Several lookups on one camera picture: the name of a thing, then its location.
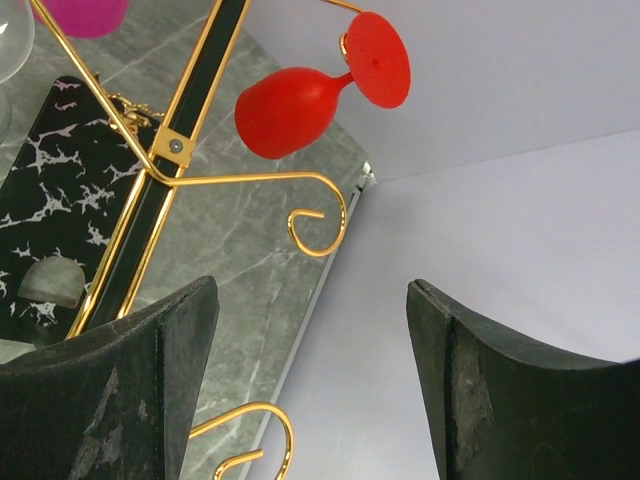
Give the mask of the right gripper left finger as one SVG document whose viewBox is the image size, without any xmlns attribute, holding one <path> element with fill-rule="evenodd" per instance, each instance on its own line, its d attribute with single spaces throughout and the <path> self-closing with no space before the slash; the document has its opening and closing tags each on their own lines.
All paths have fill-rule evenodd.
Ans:
<svg viewBox="0 0 640 480">
<path fill-rule="evenodd" d="M 205 276 L 3 364 L 2 477 L 178 478 L 218 314 Z"/>
</svg>

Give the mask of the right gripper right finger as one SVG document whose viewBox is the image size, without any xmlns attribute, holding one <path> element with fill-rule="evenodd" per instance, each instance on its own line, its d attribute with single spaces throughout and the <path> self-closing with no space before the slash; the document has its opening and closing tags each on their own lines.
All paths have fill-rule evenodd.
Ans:
<svg viewBox="0 0 640 480">
<path fill-rule="evenodd" d="M 519 333 L 433 285 L 406 315 L 443 479 L 635 479 L 639 364 Z"/>
</svg>

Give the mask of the red wine glass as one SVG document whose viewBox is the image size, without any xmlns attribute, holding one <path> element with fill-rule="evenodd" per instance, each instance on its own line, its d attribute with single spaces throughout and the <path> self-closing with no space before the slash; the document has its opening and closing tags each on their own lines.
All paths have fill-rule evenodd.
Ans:
<svg viewBox="0 0 640 480">
<path fill-rule="evenodd" d="M 330 126 L 340 95 L 351 84 L 380 108 L 394 109 L 404 103 L 411 86 L 409 56 L 385 17 L 371 11 L 357 14 L 342 45 L 348 70 L 340 76 L 290 67 L 240 94 L 235 125 L 251 152 L 277 160 L 315 142 Z"/>
</svg>

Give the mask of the magenta wine glass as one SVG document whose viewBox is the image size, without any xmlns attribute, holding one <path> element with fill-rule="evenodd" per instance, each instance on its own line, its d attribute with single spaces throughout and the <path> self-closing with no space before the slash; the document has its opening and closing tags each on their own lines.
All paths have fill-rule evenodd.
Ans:
<svg viewBox="0 0 640 480">
<path fill-rule="evenodd" d="M 121 26 L 130 1 L 44 0 L 43 4 L 67 36 L 93 39 Z"/>
</svg>

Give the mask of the clear glass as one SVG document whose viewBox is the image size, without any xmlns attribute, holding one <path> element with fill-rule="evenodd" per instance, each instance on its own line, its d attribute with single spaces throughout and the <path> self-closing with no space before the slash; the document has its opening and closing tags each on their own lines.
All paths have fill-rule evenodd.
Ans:
<svg viewBox="0 0 640 480">
<path fill-rule="evenodd" d="M 1 142 L 12 118 L 12 106 L 5 84 L 26 63 L 35 38 L 35 21 L 27 0 L 1 0 L 0 4 Z"/>
</svg>

